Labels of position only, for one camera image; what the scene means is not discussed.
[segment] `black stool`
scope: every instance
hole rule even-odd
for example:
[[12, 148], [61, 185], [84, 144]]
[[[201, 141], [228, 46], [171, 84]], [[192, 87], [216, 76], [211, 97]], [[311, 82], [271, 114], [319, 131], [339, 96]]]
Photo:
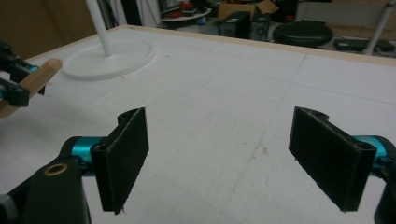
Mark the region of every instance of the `black stool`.
[[332, 30], [315, 21], [295, 21], [277, 26], [273, 32], [276, 43], [316, 48], [332, 40]]

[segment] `cardboard box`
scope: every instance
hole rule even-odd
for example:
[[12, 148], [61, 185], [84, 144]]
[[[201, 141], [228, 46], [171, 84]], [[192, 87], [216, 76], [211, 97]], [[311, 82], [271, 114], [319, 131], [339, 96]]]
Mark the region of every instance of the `cardboard box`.
[[222, 21], [235, 11], [247, 11], [250, 12], [250, 19], [253, 18], [255, 13], [273, 13], [277, 11], [277, 7], [271, 0], [261, 1], [257, 5], [250, 4], [229, 4], [222, 2], [219, 4], [218, 19]]

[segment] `white round base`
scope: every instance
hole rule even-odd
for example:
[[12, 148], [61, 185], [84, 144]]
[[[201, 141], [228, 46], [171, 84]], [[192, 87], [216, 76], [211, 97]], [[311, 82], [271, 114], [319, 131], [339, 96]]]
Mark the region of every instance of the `white round base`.
[[154, 58], [150, 44], [133, 40], [111, 42], [112, 56], [105, 56], [101, 44], [83, 49], [64, 62], [68, 77], [83, 81], [120, 77], [148, 64]]

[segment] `white pole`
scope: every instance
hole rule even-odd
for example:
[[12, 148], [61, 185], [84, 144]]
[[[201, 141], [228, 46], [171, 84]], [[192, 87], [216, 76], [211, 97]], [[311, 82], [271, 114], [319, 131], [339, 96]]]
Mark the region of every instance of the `white pole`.
[[378, 42], [379, 37], [381, 36], [382, 31], [388, 21], [390, 13], [392, 12], [396, 0], [390, 0], [384, 8], [384, 12], [382, 13], [381, 19], [376, 26], [375, 33], [370, 38], [370, 42], [367, 44], [367, 48], [364, 51], [365, 55], [372, 55], [376, 46], [376, 42]]
[[100, 42], [102, 43], [103, 50], [105, 51], [105, 56], [110, 57], [113, 53], [106, 35], [105, 22], [103, 21], [102, 12], [100, 11], [98, 2], [97, 0], [86, 0], [86, 2], [91, 13], [93, 24], [95, 25], [96, 32], [99, 35]]

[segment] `wooden stick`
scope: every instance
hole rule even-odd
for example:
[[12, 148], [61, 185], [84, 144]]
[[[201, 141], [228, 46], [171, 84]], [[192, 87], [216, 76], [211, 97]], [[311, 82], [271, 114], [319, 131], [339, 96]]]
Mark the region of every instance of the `wooden stick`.
[[[29, 91], [29, 99], [36, 95], [50, 79], [61, 69], [62, 61], [59, 59], [49, 59], [41, 65], [37, 71], [33, 72], [22, 80], [18, 85]], [[0, 101], [0, 118], [5, 118], [14, 113], [18, 106], [10, 105], [7, 100]]]

